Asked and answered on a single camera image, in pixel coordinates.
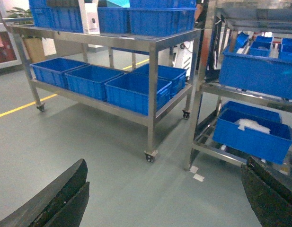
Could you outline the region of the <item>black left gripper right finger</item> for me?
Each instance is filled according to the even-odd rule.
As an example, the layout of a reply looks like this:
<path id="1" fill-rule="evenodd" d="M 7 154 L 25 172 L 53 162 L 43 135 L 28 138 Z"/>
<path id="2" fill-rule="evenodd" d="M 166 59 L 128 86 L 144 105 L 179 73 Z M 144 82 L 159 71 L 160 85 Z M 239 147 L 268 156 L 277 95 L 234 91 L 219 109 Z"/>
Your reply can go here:
<path id="1" fill-rule="evenodd" d="M 292 227 L 292 177 L 249 156 L 241 165 L 248 202 L 263 227 Z"/>

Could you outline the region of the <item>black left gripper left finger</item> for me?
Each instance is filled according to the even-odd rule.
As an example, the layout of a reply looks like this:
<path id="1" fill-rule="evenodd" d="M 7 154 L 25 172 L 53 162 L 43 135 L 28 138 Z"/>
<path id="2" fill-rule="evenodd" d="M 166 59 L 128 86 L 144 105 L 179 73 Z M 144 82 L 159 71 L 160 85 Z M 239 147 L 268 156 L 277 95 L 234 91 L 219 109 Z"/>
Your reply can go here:
<path id="1" fill-rule="evenodd" d="M 1 220 L 0 227 L 78 227 L 89 201 L 87 174 L 87 163 L 81 158 Z"/>

